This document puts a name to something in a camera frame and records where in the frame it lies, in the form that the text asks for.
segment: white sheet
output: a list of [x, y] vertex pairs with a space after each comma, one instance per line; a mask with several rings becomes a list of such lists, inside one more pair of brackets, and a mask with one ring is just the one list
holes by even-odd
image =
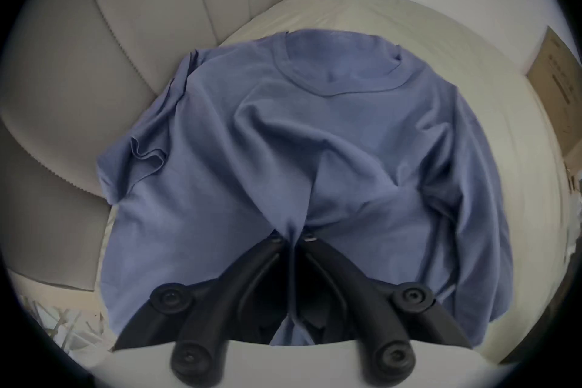
[[466, 27], [407, 0], [284, 0], [224, 44], [302, 28], [380, 35], [459, 87], [487, 135], [502, 181], [514, 256], [511, 309], [477, 349], [501, 361], [541, 316], [565, 272], [568, 188], [548, 117], [499, 50]]

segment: chair cushion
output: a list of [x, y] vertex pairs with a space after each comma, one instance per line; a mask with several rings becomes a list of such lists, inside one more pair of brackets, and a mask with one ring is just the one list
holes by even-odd
[[180, 59], [280, 0], [27, 0], [0, 60], [0, 248], [39, 282], [92, 290], [109, 213], [95, 161]]

